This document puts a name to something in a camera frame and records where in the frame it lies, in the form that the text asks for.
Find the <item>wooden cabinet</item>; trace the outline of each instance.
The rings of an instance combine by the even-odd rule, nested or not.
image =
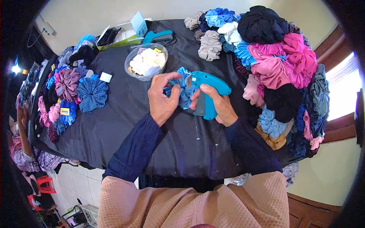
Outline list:
[[[340,214],[342,207],[308,200],[288,193],[290,228],[324,228]]]

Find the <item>clear plastic container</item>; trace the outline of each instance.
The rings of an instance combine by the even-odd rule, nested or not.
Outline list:
[[[165,62],[160,66],[160,70],[156,70],[156,71],[150,73],[149,75],[143,75],[143,76],[140,76],[138,74],[132,74],[129,72],[129,70],[128,70],[129,62],[132,61],[132,59],[137,55],[138,50],[140,48],[151,48],[152,50],[157,48],[157,49],[161,50],[162,53],[165,54],[166,59],[165,59]],[[126,61],[124,62],[124,69],[129,76],[137,78],[138,80],[141,80],[141,81],[150,81],[153,78],[153,76],[155,76],[156,74],[162,74],[164,72],[168,57],[169,57],[169,53],[167,52],[167,49],[164,46],[162,46],[161,44],[158,44],[158,43],[147,43],[145,45],[136,47],[131,53],[129,53],[129,55],[126,58]]]

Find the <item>white wall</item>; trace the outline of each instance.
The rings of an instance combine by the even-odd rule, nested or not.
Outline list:
[[[85,34],[97,36],[108,25],[130,21],[138,10],[145,18],[164,20],[193,17],[199,10],[205,12],[216,7],[234,10],[236,14],[245,13],[254,5],[266,6],[288,22],[294,21],[309,38],[313,50],[337,25],[321,0],[50,0],[41,16],[57,33],[54,38],[45,37],[45,40],[60,54],[67,46],[76,45]]]
[[[342,206],[354,181],[360,158],[356,139],[322,144],[313,158],[299,162],[287,191],[317,202]]]

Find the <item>pile of scrunchies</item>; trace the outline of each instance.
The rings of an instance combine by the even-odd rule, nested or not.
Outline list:
[[[324,140],[330,91],[324,65],[317,65],[300,28],[264,6],[238,15],[222,8],[199,11],[184,22],[196,29],[201,58],[235,53],[234,68],[246,84],[243,98],[262,108],[255,130],[267,144],[273,150],[286,145],[294,158],[315,154]]]
[[[96,48],[95,41],[93,35],[83,36],[77,46],[67,47],[51,67],[38,106],[41,122],[48,127],[47,134],[52,143],[57,143],[60,135],[75,121],[78,107],[82,112],[91,112],[105,106],[108,86],[97,74],[87,78],[87,64],[92,62],[95,54],[85,56],[84,49]],[[85,58],[84,61],[74,61],[81,49],[79,55]]]

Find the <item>white basket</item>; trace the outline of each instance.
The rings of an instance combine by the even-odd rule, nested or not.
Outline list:
[[[97,228],[97,212],[99,208],[93,205],[86,205],[82,207],[82,211],[86,219],[88,220],[89,225]]]

